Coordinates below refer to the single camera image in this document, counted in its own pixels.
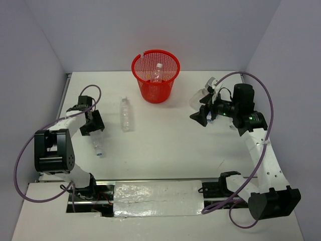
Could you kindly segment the clear ribbed plastic bottle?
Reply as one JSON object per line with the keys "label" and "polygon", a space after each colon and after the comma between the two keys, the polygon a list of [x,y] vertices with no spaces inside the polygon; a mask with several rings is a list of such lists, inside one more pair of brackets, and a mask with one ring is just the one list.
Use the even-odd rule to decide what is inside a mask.
{"label": "clear ribbed plastic bottle", "polygon": [[102,157],[105,154],[105,143],[102,134],[92,135],[91,141],[95,155]]}

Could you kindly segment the clear bottle blue-white cap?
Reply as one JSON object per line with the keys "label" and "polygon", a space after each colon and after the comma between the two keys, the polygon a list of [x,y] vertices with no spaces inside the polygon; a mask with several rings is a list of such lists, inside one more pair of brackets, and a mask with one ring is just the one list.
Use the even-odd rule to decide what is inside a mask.
{"label": "clear bottle blue-white cap", "polygon": [[161,63],[158,63],[152,72],[152,75],[150,77],[151,83],[162,83],[163,81],[163,65]]}

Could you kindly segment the blue label plastic bottle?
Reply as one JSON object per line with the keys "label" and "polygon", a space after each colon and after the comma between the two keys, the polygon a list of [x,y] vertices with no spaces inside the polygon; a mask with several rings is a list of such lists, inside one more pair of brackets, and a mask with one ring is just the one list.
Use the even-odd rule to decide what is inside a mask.
{"label": "blue label plastic bottle", "polygon": [[210,112],[209,112],[208,115],[207,115],[207,122],[208,122],[208,123],[211,123],[211,122],[212,122],[212,115],[211,115]]}

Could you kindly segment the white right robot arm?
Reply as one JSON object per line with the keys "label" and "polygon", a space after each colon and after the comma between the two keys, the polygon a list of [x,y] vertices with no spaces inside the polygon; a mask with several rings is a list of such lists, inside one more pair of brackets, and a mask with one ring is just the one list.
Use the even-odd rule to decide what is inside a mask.
{"label": "white right robot arm", "polygon": [[289,216],[301,194],[285,178],[268,137],[269,126],[264,115],[254,109],[254,89],[249,84],[236,84],[230,99],[223,100],[212,87],[198,95],[199,111],[190,118],[202,126],[218,116],[232,119],[243,139],[254,165],[258,185],[247,181],[239,172],[221,173],[217,190],[223,196],[238,196],[246,202],[256,220]]}

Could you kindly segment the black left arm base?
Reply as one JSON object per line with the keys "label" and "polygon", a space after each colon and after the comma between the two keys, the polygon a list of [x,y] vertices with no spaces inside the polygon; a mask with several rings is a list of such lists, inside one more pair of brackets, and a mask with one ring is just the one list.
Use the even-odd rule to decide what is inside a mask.
{"label": "black left arm base", "polygon": [[114,217],[113,198],[114,185],[98,185],[97,194],[92,198],[83,199],[76,196],[72,204],[72,192],[70,191],[67,202],[67,213],[97,213],[102,217]]}

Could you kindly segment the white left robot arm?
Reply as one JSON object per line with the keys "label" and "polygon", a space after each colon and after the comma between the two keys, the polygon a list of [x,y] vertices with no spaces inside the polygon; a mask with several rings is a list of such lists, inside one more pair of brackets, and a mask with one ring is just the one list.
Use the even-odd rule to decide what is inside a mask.
{"label": "white left robot arm", "polygon": [[87,200],[98,195],[98,187],[94,176],[76,164],[72,137],[80,131],[82,136],[90,138],[95,154],[103,154],[102,132],[105,125],[99,110],[87,111],[94,103],[90,96],[79,96],[78,103],[67,110],[64,120],[34,135],[35,169],[65,182],[73,182],[75,194]]}

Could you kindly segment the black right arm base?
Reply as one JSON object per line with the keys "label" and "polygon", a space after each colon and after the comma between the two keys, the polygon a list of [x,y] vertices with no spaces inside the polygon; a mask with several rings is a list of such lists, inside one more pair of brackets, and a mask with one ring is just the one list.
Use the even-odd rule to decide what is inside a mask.
{"label": "black right arm base", "polygon": [[198,189],[198,192],[201,193],[205,199],[228,198],[234,193],[234,191],[228,190],[227,186],[218,180],[202,182],[202,186]]}

